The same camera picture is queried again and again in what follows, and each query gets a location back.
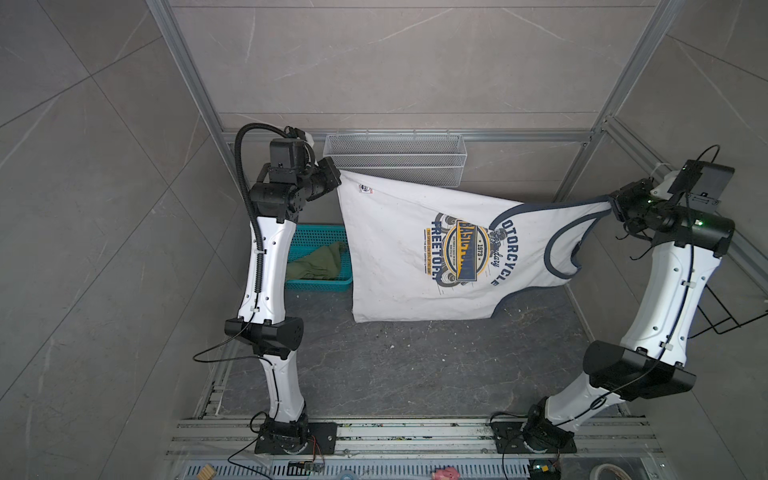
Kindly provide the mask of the olive green tank top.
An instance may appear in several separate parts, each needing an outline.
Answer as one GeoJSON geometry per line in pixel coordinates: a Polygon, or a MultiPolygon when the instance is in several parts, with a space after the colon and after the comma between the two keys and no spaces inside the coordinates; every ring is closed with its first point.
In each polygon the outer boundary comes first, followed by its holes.
{"type": "Polygon", "coordinates": [[[343,242],[324,245],[312,253],[289,262],[286,267],[287,281],[334,280],[342,270],[342,255],[348,250],[343,242]]]}

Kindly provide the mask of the teal plastic basket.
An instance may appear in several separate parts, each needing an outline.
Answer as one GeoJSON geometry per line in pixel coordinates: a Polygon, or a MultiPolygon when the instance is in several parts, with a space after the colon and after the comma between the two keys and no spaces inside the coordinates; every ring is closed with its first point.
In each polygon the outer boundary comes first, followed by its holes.
{"type": "Polygon", "coordinates": [[[298,225],[289,250],[286,289],[344,292],[352,282],[345,228],[341,225],[298,225]]]}

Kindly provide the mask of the white navy-trimmed tank top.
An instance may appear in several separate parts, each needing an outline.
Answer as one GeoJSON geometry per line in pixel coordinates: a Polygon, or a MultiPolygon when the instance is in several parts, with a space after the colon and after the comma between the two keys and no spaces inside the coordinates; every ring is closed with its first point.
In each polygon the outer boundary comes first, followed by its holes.
{"type": "Polygon", "coordinates": [[[356,322],[477,320],[566,284],[606,198],[520,203],[344,171],[338,199],[356,322]]]}

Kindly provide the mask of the pink small object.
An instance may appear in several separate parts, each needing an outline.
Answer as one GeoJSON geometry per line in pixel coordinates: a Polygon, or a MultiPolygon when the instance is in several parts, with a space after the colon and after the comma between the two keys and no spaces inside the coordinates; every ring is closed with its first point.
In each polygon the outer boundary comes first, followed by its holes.
{"type": "Polygon", "coordinates": [[[431,474],[432,480],[459,480],[460,478],[461,474],[455,467],[444,467],[436,469],[431,474]]]}

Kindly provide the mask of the small wooden block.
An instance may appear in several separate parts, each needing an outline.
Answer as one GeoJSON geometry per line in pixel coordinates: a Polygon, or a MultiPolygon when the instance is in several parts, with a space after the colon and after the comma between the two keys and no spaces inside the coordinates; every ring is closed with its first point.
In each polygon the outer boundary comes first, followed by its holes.
{"type": "Polygon", "coordinates": [[[197,480],[214,480],[217,475],[216,470],[210,464],[204,465],[196,475],[197,480]]]}

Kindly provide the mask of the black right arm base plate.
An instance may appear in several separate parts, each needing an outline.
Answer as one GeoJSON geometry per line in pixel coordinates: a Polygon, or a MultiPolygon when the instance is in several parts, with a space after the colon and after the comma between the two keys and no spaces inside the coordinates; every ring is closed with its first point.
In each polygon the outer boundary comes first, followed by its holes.
{"type": "Polygon", "coordinates": [[[577,452],[574,433],[545,421],[528,426],[522,420],[490,423],[499,454],[572,454],[577,452]]]}

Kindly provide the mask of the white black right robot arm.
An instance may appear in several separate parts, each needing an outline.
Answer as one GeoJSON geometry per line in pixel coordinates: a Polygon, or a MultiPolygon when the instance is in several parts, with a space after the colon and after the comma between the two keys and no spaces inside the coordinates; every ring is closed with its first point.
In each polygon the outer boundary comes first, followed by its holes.
{"type": "Polygon", "coordinates": [[[637,315],[619,343],[592,342],[581,374],[530,408],[520,435],[532,452],[567,451],[581,424],[604,409],[684,393],[695,384],[695,375],[685,369],[689,331],[735,224],[693,209],[690,192],[681,187],[667,199],[652,190],[652,181],[642,179],[609,197],[628,234],[653,234],[651,273],[637,315]]]}

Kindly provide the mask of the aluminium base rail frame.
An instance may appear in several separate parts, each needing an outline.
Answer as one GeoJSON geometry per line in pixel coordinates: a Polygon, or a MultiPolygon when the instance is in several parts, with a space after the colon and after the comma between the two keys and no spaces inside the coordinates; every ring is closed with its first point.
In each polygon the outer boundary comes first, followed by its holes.
{"type": "Polygon", "coordinates": [[[460,479],[529,479],[532,460],[548,460],[561,479],[672,479],[674,473],[642,417],[603,417],[575,435],[572,454],[499,454],[490,423],[500,415],[459,418],[321,418],[339,425],[333,454],[254,452],[259,421],[245,417],[184,420],[165,453],[161,479],[196,479],[210,464],[215,479],[431,479],[455,467],[460,479]]]}

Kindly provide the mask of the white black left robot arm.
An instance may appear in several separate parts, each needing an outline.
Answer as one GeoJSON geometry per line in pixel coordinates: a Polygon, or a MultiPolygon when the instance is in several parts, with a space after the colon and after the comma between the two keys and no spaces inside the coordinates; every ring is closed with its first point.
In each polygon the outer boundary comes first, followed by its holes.
{"type": "Polygon", "coordinates": [[[233,144],[235,176],[250,227],[250,253],[243,301],[226,321],[228,340],[251,347],[262,365],[269,394],[261,438],[288,453],[300,452],[310,440],[306,402],[301,394],[296,353],[304,323],[289,317],[284,294],[288,257],[303,207],[338,188],[340,172],[329,157],[317,158],[308,133],[253,122],[241,127],[233,144]],[[275,134],[269,160],[255,182],[248,182],[242,144],[247,134],[275,134]]]}

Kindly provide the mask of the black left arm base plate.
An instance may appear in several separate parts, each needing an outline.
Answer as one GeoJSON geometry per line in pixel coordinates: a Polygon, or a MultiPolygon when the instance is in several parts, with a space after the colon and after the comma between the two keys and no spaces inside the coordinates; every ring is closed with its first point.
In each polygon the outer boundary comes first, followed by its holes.
{"type": "Polygon", "coordinates": [[[268,422],[259,429],[256,454],[333,454],[339,425],[335,422],[268,422]]]}

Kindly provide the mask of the green circuit board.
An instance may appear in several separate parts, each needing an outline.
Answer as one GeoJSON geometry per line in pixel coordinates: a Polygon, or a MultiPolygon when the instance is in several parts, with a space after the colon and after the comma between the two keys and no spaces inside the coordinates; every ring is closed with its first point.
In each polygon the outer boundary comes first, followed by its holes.
{"type": "Polygon", "coordinates": [[[530,480],[560,480],[561,471],[558,466],[548,460],[532,460],[529,464],[530,480]]]}

